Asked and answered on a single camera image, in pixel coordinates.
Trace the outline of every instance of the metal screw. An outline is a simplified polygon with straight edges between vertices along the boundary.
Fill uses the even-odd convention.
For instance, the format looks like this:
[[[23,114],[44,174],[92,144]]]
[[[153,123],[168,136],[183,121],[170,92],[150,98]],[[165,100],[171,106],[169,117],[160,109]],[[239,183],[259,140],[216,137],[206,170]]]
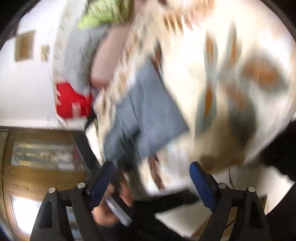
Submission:
[[[50,189],[48,190],[48,192],[49,192],[49,193],[54,193],[54,192],[55,192],[55,188],[50,188]]]
[[[249,192],[255,192],[255,188],[253,188],[253,187],[249,187],[248,190],[249,190]]]
[[[225,183],[219,183],[218,185],[221,189],[225,189],[227,186]]]
[[[78,183],[77,187],[78,188],[84,188],[85,187],[85,183]]]

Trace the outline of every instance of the person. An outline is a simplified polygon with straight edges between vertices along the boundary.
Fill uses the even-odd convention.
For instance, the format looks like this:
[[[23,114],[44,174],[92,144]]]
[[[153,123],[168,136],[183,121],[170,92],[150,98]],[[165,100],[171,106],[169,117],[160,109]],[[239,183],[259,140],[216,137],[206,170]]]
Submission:
[[[120,181],[119,196],[134,211],[133,221],[125,227],[107,206],[105,200],[115,192],[109,184],[102,201],[92,211],[97,224],[98,233],[104,241],[141,240],[141,241],[184,241],[185,238],[169,229],[155,218],[156,213],[165,212],[184,204],[193,204],[198,197],[185,190],[176,194],[167,195],[151,201],[134,201],[127,181]]]

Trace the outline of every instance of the pink fabric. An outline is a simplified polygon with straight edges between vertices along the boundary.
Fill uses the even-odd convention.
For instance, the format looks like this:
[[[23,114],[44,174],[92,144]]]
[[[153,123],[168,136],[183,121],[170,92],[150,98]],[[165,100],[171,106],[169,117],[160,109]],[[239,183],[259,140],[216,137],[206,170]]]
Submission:
[[[133,18],[144,4],[144,0],[134,1]],[[96,51],[91,67],[91,83],[97,88],[106,88],[113,76],[118,60],[123,51],[132,21],[111,26],[107,38]]]

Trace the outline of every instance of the gray cloth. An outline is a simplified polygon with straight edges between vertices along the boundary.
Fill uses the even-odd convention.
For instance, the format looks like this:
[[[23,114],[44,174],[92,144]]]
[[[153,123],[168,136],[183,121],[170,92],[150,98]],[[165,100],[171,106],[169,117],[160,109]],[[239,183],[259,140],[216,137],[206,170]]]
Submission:
[[[115,123],[106,137],[104,155],[128,169],[185,131],[188,127],[177,105],[148,58],[137,74],[135,86],[116,106]]]
[[[91,91],[90,72],[99,42],[106,34],[109,24],[97,28],[77,29],[74,25],[67,44],[62,78],[79,94],[88,96]]]

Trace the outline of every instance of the wooden cabinet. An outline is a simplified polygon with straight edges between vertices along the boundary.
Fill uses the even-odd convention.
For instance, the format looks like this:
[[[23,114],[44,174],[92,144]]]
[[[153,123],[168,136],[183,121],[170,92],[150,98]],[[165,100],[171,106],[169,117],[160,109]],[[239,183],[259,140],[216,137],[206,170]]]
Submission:
[[[2,211],[16,238],[29,241],[36,215],[51,187],[71,189],[89,175],[74,144],[79,132],[11,129],[2,172]]]

